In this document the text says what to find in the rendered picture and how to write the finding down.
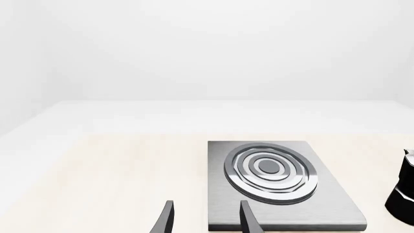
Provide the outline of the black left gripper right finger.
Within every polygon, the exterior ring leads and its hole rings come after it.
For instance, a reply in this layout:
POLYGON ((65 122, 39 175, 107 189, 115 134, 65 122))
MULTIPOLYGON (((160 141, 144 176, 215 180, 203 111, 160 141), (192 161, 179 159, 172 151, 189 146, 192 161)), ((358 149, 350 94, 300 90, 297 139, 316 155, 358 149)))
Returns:
POLYGON ((246 200, 240 201, 239 218, 242 233, 265 233, 246 200))

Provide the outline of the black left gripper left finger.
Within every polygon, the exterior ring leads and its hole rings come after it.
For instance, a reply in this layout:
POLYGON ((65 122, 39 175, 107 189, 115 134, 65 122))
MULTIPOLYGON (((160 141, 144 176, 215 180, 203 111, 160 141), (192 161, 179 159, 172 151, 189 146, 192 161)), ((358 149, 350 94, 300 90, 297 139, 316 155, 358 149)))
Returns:
POLYGON ((175 219, 174 202, 166 201, 161 214, 149 233, 172 233, 175 219))

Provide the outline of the flat grey stove plate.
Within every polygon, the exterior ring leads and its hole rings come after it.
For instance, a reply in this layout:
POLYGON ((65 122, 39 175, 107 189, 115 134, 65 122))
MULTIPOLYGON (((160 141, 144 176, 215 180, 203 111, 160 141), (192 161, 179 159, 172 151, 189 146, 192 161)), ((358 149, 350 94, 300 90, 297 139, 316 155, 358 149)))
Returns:
POLYGON ((208 229, 239 231, 246 201, 266 231, 363 231, 367 221, 305 141, 209 141, 208 229))

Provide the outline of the black moka pot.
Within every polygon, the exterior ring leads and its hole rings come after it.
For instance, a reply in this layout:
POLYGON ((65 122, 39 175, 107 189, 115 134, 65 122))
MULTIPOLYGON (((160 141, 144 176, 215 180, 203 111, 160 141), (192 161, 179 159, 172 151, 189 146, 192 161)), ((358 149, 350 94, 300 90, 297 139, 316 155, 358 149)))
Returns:
POLYGON ((385 208, 399 221, 414 226, 414 150, 404 150, 404 153, 398 183, 387 198, 385 208))

